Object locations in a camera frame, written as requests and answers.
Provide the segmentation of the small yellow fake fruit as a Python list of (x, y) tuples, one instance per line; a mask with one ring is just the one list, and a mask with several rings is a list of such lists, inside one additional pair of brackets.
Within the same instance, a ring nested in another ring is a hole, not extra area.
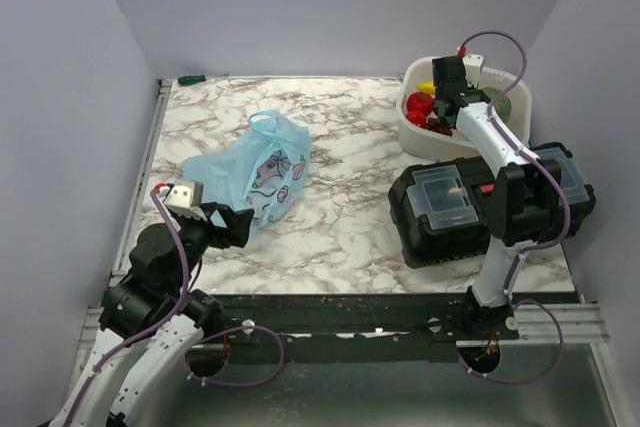
[(426, 81), (426, 82), (417, 84), (416, 89), (421, 93), (425, 93), (431, 96), (434, 96), (436, 93), (436, 88), (432, 81)]

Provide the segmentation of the red fake tomato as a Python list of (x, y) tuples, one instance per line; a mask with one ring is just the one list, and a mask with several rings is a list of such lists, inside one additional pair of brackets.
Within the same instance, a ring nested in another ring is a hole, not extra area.
[(434, 99), (430, 94), (414, 92), (406, 100), (406, 109), (408, 112), (420, 112), (429, 116), (433, 111), (433, 103)]

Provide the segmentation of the dark red fake fruit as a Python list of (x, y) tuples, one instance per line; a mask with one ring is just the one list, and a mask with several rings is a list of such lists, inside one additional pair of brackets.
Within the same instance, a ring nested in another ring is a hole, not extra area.
[(445, 135), (448, 137), (453, 136), (452, 129), (446, 123), (443, 123), (439, 118), (436, 117), (429, 117), (427, 119), (426, 129), (440, 135)]

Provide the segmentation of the orange red fake pepper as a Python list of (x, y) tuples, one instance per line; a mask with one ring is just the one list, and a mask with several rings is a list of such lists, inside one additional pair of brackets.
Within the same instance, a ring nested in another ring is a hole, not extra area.
[(427, 116), (420, 111), (409, 111), (406, 114), (406, 119), (412, 125), (419, 127), (421, 129), (425, 129), (428, 124)]

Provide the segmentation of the green fake melon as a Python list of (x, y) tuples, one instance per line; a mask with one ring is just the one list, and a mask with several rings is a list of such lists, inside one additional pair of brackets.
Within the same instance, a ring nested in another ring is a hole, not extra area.
[[(494, 98), (496, 98), (500, 93), (501, 90), (494, 88), (494, 87), (484, 87), (483, 91), (485, 92), (485, 94), (487, 95), (487, 97), (490, 100), (493, 100)], [(511, 113), (512, 113), (512, 103), (510, 98), (505, 95), (503, 97), (501, 97), (494, 105), (495, 111), (498, 114), (498, 116), (500, 117), (500, 119), (504, 122), (507, 123), (511, 117)]]

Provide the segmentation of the blue plastic bag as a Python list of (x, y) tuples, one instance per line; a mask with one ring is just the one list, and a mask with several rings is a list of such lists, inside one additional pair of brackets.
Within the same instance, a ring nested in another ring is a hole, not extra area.
[(190, 157), (183, 177), (203, 184), (202, 201), (234, 211), (251, 209), (250, 234), (283, 217), (295, 204), (311, 164), (311, 137), (275, 110), (248, 118), (249, 131), (225, 150)]

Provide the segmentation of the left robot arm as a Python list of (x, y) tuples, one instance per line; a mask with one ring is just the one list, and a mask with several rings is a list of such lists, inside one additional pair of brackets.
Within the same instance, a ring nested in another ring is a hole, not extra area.
[(132, 426), (156, 384), (198, 341), (224, 328), (213, 296), (190, 290), (208, 248), (246, 245), (253, 212), (208, 203), (193, 217), (162, 208), (129, 254), (127, 274), (102, 299), (88, 361), (53, 426)]

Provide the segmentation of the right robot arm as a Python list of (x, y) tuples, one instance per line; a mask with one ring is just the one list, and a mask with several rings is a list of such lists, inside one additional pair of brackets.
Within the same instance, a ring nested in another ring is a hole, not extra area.
[(570, 208), (560, 186), (561, 168), (542, 162), (499, 117), (495, 102), (467, 79), (459, 55), (432, 61), (434, 112), (454, 126), (480, 154), (494, 177), (483, 198), (490, 242), (480, 274), (468, 289), (460, 326), (480, 339), (511, 315), (516, 274), (529, 252), (546, 249), (547, 234), (570, 225)]

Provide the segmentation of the black tool box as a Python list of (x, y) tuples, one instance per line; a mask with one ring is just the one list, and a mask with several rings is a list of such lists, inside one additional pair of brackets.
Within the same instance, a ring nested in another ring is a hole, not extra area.
[[(555, 161), (561, 168), (560, 185), (571, 216), (566, 235), (573, 237), (594, 210), (594, 189), (562, 143), (533, 151), (542, 162)], [(405, 263), (421, 268), (485, 254), (490, 233), (482, 200), (493, 187), (494, 177), (480, 156), (406, 168), (388, 194)], [(547, 234), (544, 241), (555, 240), (559, 232)]]

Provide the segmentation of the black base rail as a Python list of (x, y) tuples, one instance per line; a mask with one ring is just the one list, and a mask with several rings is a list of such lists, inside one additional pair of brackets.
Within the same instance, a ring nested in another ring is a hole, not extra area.
[(198, 359), (212, 358), (217, 333), (235, 364), (449, 363), (458, 343), (518, 337), (510, 308), (477, 311), (464, 293), (220, 295), (217, 302)]

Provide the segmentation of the green handled screwdriver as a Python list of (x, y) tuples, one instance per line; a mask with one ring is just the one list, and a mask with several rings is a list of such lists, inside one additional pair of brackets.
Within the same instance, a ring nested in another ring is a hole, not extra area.
[(177, 83), (179, 86), (193, 86), (200, 83), (204, 83), (209, 80), (226, 78), (228, 77), (228, 73), (218, 74), (218, 75), (186, 75), (177, 78)]

